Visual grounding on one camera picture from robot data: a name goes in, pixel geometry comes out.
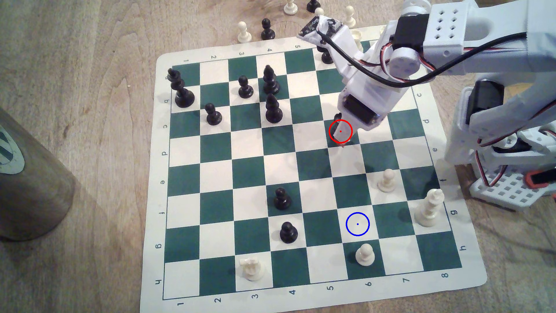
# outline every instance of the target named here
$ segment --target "white chess piece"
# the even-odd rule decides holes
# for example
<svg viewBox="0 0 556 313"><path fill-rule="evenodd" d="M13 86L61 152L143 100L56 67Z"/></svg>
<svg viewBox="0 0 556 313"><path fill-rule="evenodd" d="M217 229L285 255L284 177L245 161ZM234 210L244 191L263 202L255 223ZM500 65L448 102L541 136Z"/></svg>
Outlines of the white chess piece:
<svg viewBox="0 0 556 313"><path fill-rule="evenodd" d="M444 193L441 189L429 190L423 200L423 205L415 211L415 220L423 227L434 226L443 201Z"/></svg>
<svg viewBox="0 0 556 313"><path fill-rule="evenodd" d="M392 192L396 189L395 174L391 169L385 169L382 179L376 185L382 192Z"/></svg>
<svg viewBox="0 0 556 313"><path fill-rule="evenodd" d="M265 274L265 267L254 257L240 260L240 266L244 269L245 278L250 281L257 281Z"/></svg>
<svg viewBox="0 0 556 313"><path fill-rule="evenodd" d="M359 263L359 265L363 266L373 264L375 261L375 252L373 251L373 247L368 243L361 245L361 247L355 252L355 260Z"/></svg>
<svg viewBox="0 0 556 313"><path fill-rule="evenodd" d="M250 42L252 37L251 33L247 32L247 25L245 24L245 22L239 22L237 24L237 28L240 29L240 34L237 35L237 41L241 43Z"/></svg>
<svg viewBox="0 0 556 313"><path fill-rule="evenodd" d="M294 3L294 0L287 0L287 4L284 6L284 13L288 15L297 13L297 5Z"/></svg>
<svg viewBox="0 0 556 313"><path fill-rule="evenodd" d="M355 27L355 19L353 18L353 13L355 12L355 10L353 10L353 7L347 6L344 9L344 12L346 13L346 20L344 24L346 24L349 28Z"/></svg>

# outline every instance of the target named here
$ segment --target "wooden table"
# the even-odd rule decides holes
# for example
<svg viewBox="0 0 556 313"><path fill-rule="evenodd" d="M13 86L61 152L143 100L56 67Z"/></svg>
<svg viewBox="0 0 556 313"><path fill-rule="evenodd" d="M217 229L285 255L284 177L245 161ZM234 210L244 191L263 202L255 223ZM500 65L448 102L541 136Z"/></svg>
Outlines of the wooden table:
<svg viewBox="0 0 556 313"><path fill-rule="evenodd" d="M238 21L254 40L264 17L277 38L294 36L310 18L305 2L296 0L300 11L291 17L279 0L0 4L0 105L78 180L73 207L54 231L0 242L0 312L139 310L156 59L234 44ZM334 17L352 5L363 27L396 19L402 0L321 3ZM445 130L471 82L432 83ZM458 173L466 190L471 171ZM553 311L554 203L515 213L465 196L489 276L484 286L305 312Z"/></svg>

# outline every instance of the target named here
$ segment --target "black pawn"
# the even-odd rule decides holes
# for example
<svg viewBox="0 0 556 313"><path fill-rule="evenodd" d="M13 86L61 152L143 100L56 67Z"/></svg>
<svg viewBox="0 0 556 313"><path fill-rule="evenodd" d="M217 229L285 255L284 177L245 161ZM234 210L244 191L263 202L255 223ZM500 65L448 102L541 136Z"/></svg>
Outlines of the black pawn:
<svg viewBox="0 0 556 313"><path fill-rule="evenodd" d="M266 94L276 95L280 91L280 84L276 81L276 75L274 74L272 67L270 67L270 65L265 66L262 74L262 80L265 81L265 84L262 86L262 90Z"/></svg>
<svg viewBox="0 0 556 313"><path fill-rule="evenodd" d="M253 87L248 85L247 77L245 75L241 75L237 81L240 83L240 90L238 91L240 97L243 99L247 99L253 95Z"/></svg>
<svg viewBox="0 0 556 313"><path fill-rule="evenodd" d="M266 120L276 124L282 120L282 110L279 108L278 100L273 94L266 97Z"/></svg>
<svg viewBox="0 0 556 313"><path fill-rule="evenodd" d="M284 243L294 242L297 239L297 229L290 222L284 222L280 229L280 239Z"/></svg>
<svg viewBox="0 0 556 313"><path fill-rule="evenodd" d="M284 188L278 188L274 193L276 194L274 197L274 206L278 210L285 210L290 207L291 197L286 194Z"/></svg>
<svg viewBox="0 0 556 313"><path fill-rule="evenodd" d="M207 115L207 123L209 123L209 125L218 125L220 124L220 122L222 122L222 114L220 114L220 112L217 112L216 109L214 108L214 104L212 103L207 103L205 105L205 111L207 111L208 115Z"/></svg>
<svg viewBox="0 0 556 313"><path fill-rule="evenodd" d="M270 29L270 20L268 18L262 20L262 27L265 29L261 33L262 40L274 39L276 37L274 31Z"/></svg>

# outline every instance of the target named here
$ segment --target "chessboard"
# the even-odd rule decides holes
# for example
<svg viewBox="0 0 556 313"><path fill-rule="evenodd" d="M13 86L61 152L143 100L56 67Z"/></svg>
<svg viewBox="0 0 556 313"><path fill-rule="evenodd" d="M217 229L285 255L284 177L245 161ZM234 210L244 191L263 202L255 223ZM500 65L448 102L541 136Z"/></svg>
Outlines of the chessboard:
<svg viewBox="0 0 556 313"><path fill-rule="evenodd" d="M365 50L380 27L359 28ZM282 120L265 118L263 69L281 89ZM195 102L175 104L167 70ZM254 94L238 96L245 75ZM371 130L344 146L329 136L339 92L334 64L295 37L162 55L156 64L141 312L282 312L480 286L487 275L428 84L412 87ZM213 103L222 122L206 121ZM391 193L377 189L385 169ZM284 188L291 206L273 205ZM431 188L438 222L416 223ZM284 222L298 230L280 240ZM355 252L375 253L361 266ZM260 280L239 261L257 258Z"/></svg>

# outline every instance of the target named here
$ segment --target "red circle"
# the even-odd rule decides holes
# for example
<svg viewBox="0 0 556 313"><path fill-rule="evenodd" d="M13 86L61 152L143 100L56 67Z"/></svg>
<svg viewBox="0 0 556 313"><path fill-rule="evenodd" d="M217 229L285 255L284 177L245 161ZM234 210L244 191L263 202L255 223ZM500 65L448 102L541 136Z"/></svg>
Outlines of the red circle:
<svg viewBox="0 0 556 313"><path fill-rule="evenodd" d="M339 122L339 121L344 121L344 122L346 122L346 123L349 125L349 128L351 129L351 135L349 135L349 138L348 138L346 141L342 141L342 142L339 142L339 141L337 141L336 139L334 139L334 137L332 137L332 134L330 133L330 130L332 129L332 125L334 125L335 122ZM345 143L347 143L347 142L351 139L351 137L353 136L353 127L351 127L351 124L349 124L349 122L346 121L346 120L335 120L335 121L333 121L333 122L330 124L330 126L328 126L328 136L330 136L330 139L332 139L332 140L333 140L335 143L337 143L337 144L345 144Z"/></svg>

